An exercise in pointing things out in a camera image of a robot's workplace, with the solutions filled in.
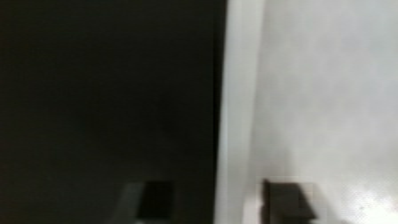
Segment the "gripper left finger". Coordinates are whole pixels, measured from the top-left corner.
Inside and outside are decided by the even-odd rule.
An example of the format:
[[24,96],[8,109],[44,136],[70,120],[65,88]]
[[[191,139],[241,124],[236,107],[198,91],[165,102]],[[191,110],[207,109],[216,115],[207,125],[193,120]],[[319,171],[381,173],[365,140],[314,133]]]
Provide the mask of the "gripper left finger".
[[127,183],[111,215],[111,224],[172,224],[173,184]]

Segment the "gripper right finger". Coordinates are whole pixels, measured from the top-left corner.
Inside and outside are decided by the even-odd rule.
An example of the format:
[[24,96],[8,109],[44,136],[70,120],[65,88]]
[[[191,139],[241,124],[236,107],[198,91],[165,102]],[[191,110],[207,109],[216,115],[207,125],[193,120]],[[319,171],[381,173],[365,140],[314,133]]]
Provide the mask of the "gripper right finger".
[[262,181],[261,224],[310,224],[316,214],[296,183]]

